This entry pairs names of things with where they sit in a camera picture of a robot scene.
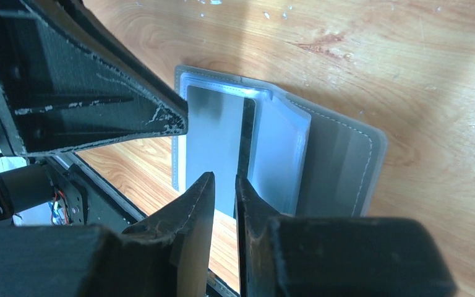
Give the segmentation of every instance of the wooden table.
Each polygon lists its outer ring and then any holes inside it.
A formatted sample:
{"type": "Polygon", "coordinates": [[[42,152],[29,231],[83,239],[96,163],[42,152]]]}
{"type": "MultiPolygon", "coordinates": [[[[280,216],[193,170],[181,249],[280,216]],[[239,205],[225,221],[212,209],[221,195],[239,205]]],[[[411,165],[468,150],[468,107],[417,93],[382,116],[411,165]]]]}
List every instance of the wooden table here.
{"type": "MultiPolygon", "coordinates": [[[[475,296],[475,1],[86,0],[173,86],[178,64],[267,80],[379,127],[390,141],[369,214],[411,217],[475,296]]],[[[141,209],[177,196],[170,139],[80,154],[141,209]]],[[[210,267],[234,288],[235,222],[217,213],[210,267]]]]}

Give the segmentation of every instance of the gray card holder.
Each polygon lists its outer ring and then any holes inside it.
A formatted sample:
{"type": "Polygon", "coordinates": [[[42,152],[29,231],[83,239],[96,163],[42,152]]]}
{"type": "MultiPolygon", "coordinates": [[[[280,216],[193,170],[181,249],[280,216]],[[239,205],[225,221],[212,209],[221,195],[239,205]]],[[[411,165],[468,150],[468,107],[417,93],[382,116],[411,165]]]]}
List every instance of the gray card holder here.
{"type": "Polygon", "coordinates": [[[233,216],[236,174],[279,212],[366,214],[387,151],[385,134],[261,80],[178,66],[189,132],[173,137],[172,183],[216,178],[216,209],[233,216]]]}

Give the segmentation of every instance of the gray wallet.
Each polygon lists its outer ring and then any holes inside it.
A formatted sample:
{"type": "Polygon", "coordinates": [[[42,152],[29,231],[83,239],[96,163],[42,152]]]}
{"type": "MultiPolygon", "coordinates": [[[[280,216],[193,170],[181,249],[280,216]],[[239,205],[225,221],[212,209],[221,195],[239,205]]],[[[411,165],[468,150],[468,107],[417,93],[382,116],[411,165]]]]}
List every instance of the gray wallet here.
{"type": "Polygon", "coordinates": [[[367,212],[387,151],[381,130],[247,77],[178,66],[175,88],[189,105],[188,133],[172,142],[178,191],[212,171],[216,209],[233,216],[243,174],[282,213],[367,212]]]}

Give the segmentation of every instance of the black 3d-printed part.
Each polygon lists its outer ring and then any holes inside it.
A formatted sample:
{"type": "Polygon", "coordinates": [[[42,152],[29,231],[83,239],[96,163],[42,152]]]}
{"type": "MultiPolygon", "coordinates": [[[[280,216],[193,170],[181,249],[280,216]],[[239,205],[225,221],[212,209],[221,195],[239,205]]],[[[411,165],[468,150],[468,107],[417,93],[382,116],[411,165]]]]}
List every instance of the black 3d-printed part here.
{"type": "Polygon", "coordinates": [[[278,214],[237,177],[241,296],[453,296],[427,230],[401,218],[278,214]]]}
{"type": "Polygon", "coordinates": [[[54,199],[54,187],[46,168],[32,164],[0,173],[0,192],[12,202],[14,213],[54,199]]]}
{"type": "Polygon", "coordinates": [[[186,131],[187,103],[80,1],[0,1],[5,155],[51,155],[186,131]]]}
{"type": "Polygon", "coordinates": [[[0,228],[0,296],[205,296],[214,175],[128,227],[0,228]]]}

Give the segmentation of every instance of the red wire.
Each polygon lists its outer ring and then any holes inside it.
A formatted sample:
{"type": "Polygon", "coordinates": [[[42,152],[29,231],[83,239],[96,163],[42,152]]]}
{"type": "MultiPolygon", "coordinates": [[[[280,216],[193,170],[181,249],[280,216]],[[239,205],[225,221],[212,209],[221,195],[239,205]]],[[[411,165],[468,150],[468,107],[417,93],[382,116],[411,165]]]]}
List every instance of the red wire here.
{"type": "Polygon", "coordinates": [[[68,205],[66,203],[66,196],[62,193],[61,190],[58,190],[58,194],[62,197],[62,200],[64,201],[64,207],[62,208],[62,212],[64,214],[64,221],[66,222],[67,225],[70,225],[70,220],[68,219],[68,213],[66,213],[66,206],[68,205]]]}

